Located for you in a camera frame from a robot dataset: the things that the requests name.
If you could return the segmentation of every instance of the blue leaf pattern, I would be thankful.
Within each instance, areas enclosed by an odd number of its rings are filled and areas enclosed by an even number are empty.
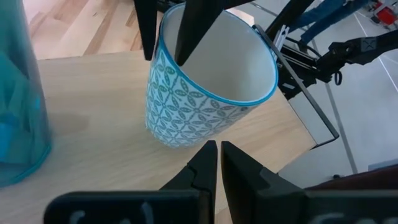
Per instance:
[[[251,107],[207,97],[184,80],[180,70],[157,49],[146,90],[145,124],[168,146],[192,146],[231,126]]]

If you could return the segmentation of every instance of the ceramic cup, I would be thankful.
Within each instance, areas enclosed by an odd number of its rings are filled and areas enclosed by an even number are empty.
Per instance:
[[[146,93],[146,126],[171,147],[192,146],[225,130],[277,88],[271,50],[226,11],[179,67],[174,53],[184,7],[163,16]]]

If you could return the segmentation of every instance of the robotic equipment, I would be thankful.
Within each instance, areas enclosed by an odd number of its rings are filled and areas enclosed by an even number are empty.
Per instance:
[[[158,191],[62,195],[44,224],[214,224],[217,155],[208,141]],[[233,224],[398,222],[398,190],[304,190],[230,142],[221,143],[221,171]]]
[[[224,0],[229,7],[249,1]],[[165,11],[182,0],[135,0],[147,60],[152,57],[156,10]],[[306,87],[328,83],[346,63],[365,65],[398,48],[398,32],[334,42],[317,58],[272,43],[282,25],[292,23],[313,0],[291,0],[273,23],[258,33],[274,51],[279,65],[279,88],[287,99],[301,91],[335,138],[338,133]],[[192,160],[160,190],[74,192],[51,202],[45,224],[211,224],[215,222],[218,149],[208,141]],[[304,190],[274,174],[230,142],[221,143],[221,171],[234,224],[263,223],[398,223],[398,190]]]

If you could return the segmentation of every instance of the white floor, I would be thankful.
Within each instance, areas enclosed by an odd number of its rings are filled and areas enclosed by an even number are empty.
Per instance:
[[[257,0],[239,9],[253,15],[255,22],[266,29],[287,2]],[[313,6],[318,3],[319,0],[315,0]],[[311,44],[311,47],[324,54],[332,42],[387,32],[372,24],[364,13],[359,11],[331,26],[315,38],[315,46]],[[302,32],[298,30],[290,36],[299,39]],[[341,71],[343,83],[340,86],[320,82],[309,88],[341,137],[304,154],[280,172],[282,177],[300,187],[330,180],[333,174],[364,172],[373,164],[398,158],[398,50],[365,66],[346,65]],[[330,138],[321,120],[314,119],[315,111],[302,95],[291,99],[290,104],[317,142]]]

